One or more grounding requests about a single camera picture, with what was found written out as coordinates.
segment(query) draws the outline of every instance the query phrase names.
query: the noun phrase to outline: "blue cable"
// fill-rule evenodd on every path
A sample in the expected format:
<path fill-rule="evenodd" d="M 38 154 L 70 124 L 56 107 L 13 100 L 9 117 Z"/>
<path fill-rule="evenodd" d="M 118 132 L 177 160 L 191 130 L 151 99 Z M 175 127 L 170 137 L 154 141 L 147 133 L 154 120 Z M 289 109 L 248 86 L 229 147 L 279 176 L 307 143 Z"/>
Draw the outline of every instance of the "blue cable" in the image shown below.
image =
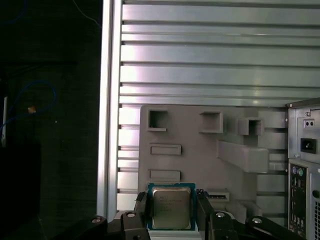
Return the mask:
<path fill-rule="evenodd" d="M 52 108 L 55 103 L 56 103 L 56 100 L 57 100 L 57 94 L 56 94 L 56 90 L 55 88 L 51 85 L 50 82 L 48 81 L 43 81 L 43 80 L 38 80 L 38 81 L 33 81 L 33 82 L 30 82 L 28 85 L 26 85 L 20 92 L 19 94 L 16 96 L 14 102 L 13 102 L 13 105 L 10 107 L 9 111 L 8 111 L 8 115 L 12 112 L 12 110 L 14 109 L 14 106 L 16 105 L 16 103 L 18 102 L 18 100 L 20 99 L 21 95 L 32 85 L 34 84 L 46 84 L 48 85 L 52 92 L 53 92 L 53 101 L 46 107 L 44 107 L 43 109 L 40 109 L 40 110 L 37 110 L 36 112 L 33 112 L 33 113 L 24 113 L 24 114 L 20 114 L 20 115 L 17 115 L 17 116 L 14 116 L 12 118 L 9 118 L 1 127 L 0 127 L 0 131 L 2 131 L 2 129 L 4 128 L 5 125 L 7 125 L 8 123 L 11 123 L 12 121 L 16 120 L 16 119 L 20 119 L 20 118 L 24 118 L 24 117 L 27 117 L 27 116 L 30 116 L 30 115 L 35 115 L 35 114 L 39 114 L 39 113 L 43 113 L 45 111 L 47 111 L 48 109 Z"/>
<path fill-rule="evenodd" d="M 27 10 L 27 0 L 24 0 L 24 6 L 22 11 L 20 12 L 20 14 L 18 16 L 16 16 L 14 19 L 9 20 L 9 21 L 4 21 L 1 22 L 0 25 L 10 25 L 10 24 L 14 24 L 15 22 L 17 22 L 23 15 L 25 15 Z"/>

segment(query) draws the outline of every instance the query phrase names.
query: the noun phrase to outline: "cpu processor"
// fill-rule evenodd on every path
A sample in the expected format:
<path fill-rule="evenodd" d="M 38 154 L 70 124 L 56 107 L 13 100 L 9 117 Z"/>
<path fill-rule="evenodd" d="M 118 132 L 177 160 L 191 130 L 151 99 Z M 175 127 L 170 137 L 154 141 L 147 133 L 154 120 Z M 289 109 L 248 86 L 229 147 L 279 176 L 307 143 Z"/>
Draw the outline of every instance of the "cpu processor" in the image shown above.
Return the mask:
<path fill-rule="evenodd" d="M 152 199 L 149 230 L 194 230 L 196 185 L 194 183 L 148 184 Z"/>

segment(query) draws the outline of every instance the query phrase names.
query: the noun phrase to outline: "black arm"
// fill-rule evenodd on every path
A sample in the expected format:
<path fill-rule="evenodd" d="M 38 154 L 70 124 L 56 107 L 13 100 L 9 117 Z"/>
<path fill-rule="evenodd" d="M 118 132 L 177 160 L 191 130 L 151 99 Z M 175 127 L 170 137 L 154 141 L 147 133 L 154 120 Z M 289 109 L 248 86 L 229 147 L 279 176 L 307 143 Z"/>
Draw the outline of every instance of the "black arm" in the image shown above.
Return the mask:
<path fill-rule="evenodd" d="M 85 219 L 54 240 L 150 240 L 146 227 L 149 201 L 147 194 L 140 192 L 133 211 L 119 212 L 109 223 L 102 216 Z M 202 240 L 304 240 L 262 216 L 250 217 L 242 224 L 226 212 L 215 211 L 203 191 L 197 192 L 196 224 Z"/>

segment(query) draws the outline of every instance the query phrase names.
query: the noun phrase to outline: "orange tag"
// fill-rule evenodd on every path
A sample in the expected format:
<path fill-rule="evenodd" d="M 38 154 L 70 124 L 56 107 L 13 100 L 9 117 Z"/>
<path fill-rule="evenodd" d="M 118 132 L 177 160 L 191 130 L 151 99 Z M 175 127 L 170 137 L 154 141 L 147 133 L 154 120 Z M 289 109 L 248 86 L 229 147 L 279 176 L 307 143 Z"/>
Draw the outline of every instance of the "orange tag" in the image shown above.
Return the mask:
<path fill-rule="evenodd" d="M 34 106 L 28 107 L 28 113 L 35 114 L 36 112 L 37 111 L 36 111 L 36 108 Z"/>

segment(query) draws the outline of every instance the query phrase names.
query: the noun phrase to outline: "screw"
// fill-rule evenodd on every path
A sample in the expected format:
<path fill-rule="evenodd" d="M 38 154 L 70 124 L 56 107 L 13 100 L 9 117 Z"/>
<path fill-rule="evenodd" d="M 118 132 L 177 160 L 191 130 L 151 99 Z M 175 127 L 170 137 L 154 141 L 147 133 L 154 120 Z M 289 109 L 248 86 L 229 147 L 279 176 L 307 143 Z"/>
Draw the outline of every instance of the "screw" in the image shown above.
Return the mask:
<path fill-rule="evenodd" d="M 225 214 L 224 214 L 223 212 L 218 212 L 218 213 L 216 214 L 216 216 L 217 216 L 218 218 L 223 218 L 223 217 L 225 216 Z"/>
<path fill-rule="evenodd" d="M 262 223 L 262 220 L 260 218 L 254 218 L 252 219 L 252 221 L 255 223 L 255 224 L 261 224 Z"/>
<path fill-rule="evenodd" d="M 129 218 L 133 218 L 136 214 L 134 212 L 129 212 L 126 214 Z"/>
<path fill-rule="evenodd" d="M 97 224 L 101 222 L 101 218 L 97 217 L 91 221 L 93 224 Z"/>

